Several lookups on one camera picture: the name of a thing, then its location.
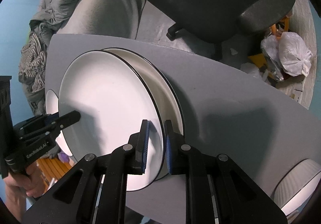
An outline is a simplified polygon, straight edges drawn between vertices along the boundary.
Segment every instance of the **striped towel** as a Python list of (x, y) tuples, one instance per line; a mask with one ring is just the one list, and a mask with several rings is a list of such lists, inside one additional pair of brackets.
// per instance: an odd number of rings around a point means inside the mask
[(29, 40), (21, 50), (18, 80), (26, 84), (30, 93), (36, 93), (45, 87), (45, 67), (47, 52), (42, 50), (35, 32), (31, 31)]

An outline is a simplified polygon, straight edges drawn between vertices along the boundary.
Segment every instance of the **tabletop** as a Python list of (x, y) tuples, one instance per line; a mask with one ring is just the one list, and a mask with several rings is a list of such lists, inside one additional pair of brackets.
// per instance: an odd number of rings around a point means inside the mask
[[(298, 162), (321, 164), (321, 124), (279, 90), (214, 60), (136, 40), (56, 34), (48, 48), (46, 92), (59, 95), (71, 62), (90, 50), (130, 49), (171, 83), (182, 107), (186, 143), (202, 153), (229, 155), (269, 196)], [(131, 209), (162, 224), (185, 223), (185, 177), (167, 176), (127, 192)]]

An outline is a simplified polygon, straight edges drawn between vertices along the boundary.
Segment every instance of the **hand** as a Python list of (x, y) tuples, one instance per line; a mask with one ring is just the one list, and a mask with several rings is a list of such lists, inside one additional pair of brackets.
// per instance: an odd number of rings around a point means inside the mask
[[(36, 162), (26, 168), (29, 177), (19, 173), (9, 173), (8, 177), (4, 178), (7, 187), (14, 194), (27, 195), (29, 197), (40, 197), (45, 191), (45, 184), (41, 178), (41, 171), (37, 167)], [(20, 187), (24, 188), (26, 194), (22, 194)]]

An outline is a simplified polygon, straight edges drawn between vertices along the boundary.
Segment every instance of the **silver bolt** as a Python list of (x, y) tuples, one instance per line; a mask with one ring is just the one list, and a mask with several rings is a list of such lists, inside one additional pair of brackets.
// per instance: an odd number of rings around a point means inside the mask
[(227, 156), (226, 154), (220, 154), (220, 155), (219, 155), (219, 159), (220, 159), (221, 161), (227, 161), (229, 158), (228, 158), (228, 156)]
[(123, 149), (125, 150), (125, 151), (130, 151), (131, 149), (133, 148), (133, 146), (131, 145), (131, 144), (125, 144), (124, 146), (123, 146)]
[(183, 145), (181, 146), (181, 149), (182, 149), (183, 151), (189, 151), (189, 150), (191, 149), (191, 147), (190, 147), (188, 144), (183, 144)]
[(85, 155), (85, 160), (86, 161), (92, 161), (95, 158), (95, 155), (92, 153), (88, 153)]

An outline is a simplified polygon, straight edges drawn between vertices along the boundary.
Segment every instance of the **white plate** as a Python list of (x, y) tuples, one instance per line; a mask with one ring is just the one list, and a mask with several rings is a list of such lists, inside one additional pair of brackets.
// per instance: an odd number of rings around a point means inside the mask
[(127, 190), (152, 183), (164, 159), (164, 130), (155, 101), (137, 72), (123, 59), (90, 51), (67, 69), (59, 92), (59, 115), (77, 110), (78, 123), (63, 130), (77, 161), (87, 153), (111, 153), (150, 121), (147, 166), (143, 175), (128, 175)]
[[(56, 96), (55, 92), (53, 90), (48, 90), (46, 94), (46, 111), (47, 114), (54, 114), (58, 112), (58, 97)], [(64, 138), (64, 135), (62, 131), (60, 132), (59, 136), (56, 138), (56, 143), (59, 145), (61, 150), (67, 154), (68, 156), (72, 156), (66, 140)]]
[[(143, 78), (160, 113), (162, 122), (171, 120), (175, 132), (184, 135), (183, 115), (178, 99), (166, 77), (146, 58), (127, 49), (108, 48), (105, 51), (116, 54), (127, 61)], [(166, 160), (156, 180), (168, 174)]]

